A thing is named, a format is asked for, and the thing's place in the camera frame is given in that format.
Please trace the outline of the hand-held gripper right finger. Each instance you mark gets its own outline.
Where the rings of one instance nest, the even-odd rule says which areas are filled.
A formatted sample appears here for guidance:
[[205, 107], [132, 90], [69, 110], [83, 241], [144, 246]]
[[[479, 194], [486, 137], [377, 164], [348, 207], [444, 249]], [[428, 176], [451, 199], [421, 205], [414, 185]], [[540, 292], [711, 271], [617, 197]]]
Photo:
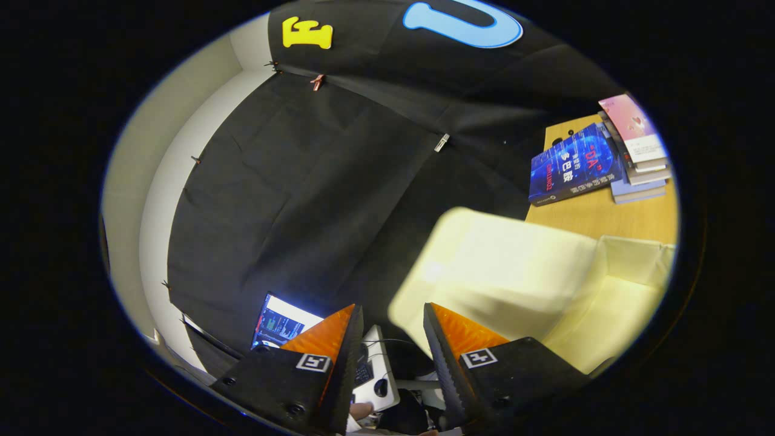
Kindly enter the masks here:
[[590, 381], [539, 340], [508, 340], [436, 303], [423, 328], [452, 428], [511, 427]]

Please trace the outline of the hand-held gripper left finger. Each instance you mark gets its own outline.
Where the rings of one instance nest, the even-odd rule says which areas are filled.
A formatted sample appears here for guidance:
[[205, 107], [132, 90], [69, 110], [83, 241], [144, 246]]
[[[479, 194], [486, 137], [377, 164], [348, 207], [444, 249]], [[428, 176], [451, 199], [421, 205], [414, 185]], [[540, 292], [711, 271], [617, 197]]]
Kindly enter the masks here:
[[351, 304], [279, 348], [257, 346], [211, 389], [277, 432], [345, 434], [362, 337]]

